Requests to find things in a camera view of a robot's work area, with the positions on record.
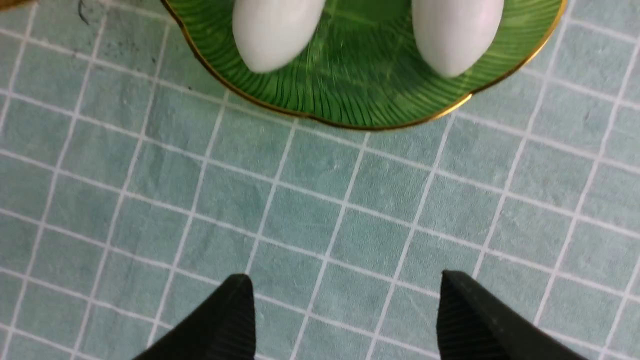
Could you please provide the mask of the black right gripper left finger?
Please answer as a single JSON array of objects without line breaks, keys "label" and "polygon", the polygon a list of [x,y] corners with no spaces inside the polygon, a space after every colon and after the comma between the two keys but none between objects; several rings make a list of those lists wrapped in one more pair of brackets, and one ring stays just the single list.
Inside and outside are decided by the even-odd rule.
[{"label": "black right gripper left finger", "polygon": [[257,349],[253,283],[235,273],[137,360],[253,360]]}]

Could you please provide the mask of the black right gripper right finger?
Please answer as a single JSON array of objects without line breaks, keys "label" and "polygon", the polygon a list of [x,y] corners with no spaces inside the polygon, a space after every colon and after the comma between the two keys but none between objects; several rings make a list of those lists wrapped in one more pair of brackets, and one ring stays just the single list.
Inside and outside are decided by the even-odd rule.
[{"label": "black right gripper right finger", "polygon": [[469,274],[441,272],[436,319],[442,360],[583,360]]}]

